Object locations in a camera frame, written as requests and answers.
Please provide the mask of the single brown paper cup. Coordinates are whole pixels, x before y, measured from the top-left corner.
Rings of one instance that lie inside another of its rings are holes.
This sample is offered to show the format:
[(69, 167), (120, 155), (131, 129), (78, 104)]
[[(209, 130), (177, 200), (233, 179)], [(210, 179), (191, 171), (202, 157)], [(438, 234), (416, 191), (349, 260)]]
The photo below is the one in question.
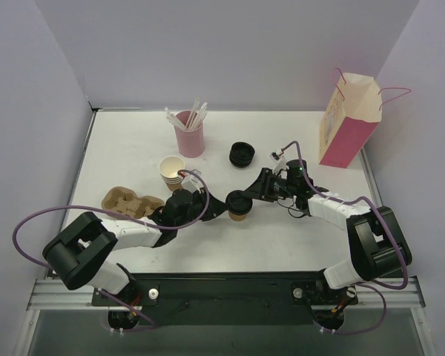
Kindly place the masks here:
[(241, 222), (246, 219), (248, 212), (228, 211), (228, 215), (233, 221)]

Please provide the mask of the stack of black lids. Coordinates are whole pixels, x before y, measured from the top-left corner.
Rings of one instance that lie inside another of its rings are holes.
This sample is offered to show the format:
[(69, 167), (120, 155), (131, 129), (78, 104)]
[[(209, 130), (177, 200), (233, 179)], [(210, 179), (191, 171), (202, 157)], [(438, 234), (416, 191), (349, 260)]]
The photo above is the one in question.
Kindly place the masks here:
[(229, 161), (236, 168), (247, 168), (255, 155), (255, 149), (247, 142), (235, 142), (231, 146)]

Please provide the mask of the stack of brown paper cups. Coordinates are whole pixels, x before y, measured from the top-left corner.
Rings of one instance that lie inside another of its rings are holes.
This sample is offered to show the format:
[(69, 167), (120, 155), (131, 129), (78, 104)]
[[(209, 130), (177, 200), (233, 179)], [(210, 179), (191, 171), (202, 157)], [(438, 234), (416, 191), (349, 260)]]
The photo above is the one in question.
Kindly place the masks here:
[(170, 191), (182, 188), (183, 176), (178, 171), (185, 168), (184, 161), (178, 156), (167, 156), (159, 165), (160, 176)]

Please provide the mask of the pink cream paper gift bag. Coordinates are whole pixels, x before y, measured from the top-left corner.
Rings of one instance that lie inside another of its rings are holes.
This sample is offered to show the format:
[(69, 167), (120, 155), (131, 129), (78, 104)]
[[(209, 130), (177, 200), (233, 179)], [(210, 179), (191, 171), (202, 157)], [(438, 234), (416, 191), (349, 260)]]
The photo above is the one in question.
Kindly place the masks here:
[(412, 92), (380, 88), (372, 76), (332, 71), (334, 93), (320, 123), (319, 163), (348, 168), (382, 120), (383, 107)]

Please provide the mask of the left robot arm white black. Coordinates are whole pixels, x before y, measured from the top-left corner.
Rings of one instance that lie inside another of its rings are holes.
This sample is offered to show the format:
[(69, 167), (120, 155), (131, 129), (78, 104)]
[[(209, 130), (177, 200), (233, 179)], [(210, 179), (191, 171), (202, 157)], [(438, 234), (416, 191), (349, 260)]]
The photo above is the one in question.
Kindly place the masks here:
[(125, 267), (107, 260), (112, 251), (163, 247), (177, 237), (181, 226), (212, 220), (227, 210), (224, 202), (204, 189), (180, 189), (138, 222), (101, 220), (85, 212), (44, 247), (42, 256), (68, 289), (85, 285), (104, 289), (118, 304), (126, 305), (135, 298), (135, 279)]

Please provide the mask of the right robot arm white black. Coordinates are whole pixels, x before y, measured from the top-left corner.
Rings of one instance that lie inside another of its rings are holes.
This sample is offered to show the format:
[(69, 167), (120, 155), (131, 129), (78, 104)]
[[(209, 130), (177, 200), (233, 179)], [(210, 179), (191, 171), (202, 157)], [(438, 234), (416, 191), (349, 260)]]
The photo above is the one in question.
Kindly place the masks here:
[(366, 197), (345, 201), (314, 185), (306, 163), (297, 159), (278, 171), (262, 168), (243, 196), (265, 202), (291, 200), (306, 217), (322, 219), (347, 233), (349, 258), (322, 271), (322, 279), (314, 284), (318, 300), (329, 303), (339, 296), (340, 289), (362, 282), (387, 287), (378, 278), (397, 271), (403, 282), (392, 288), (406, 287), (412, 253), (391, 208), (378, 208)]

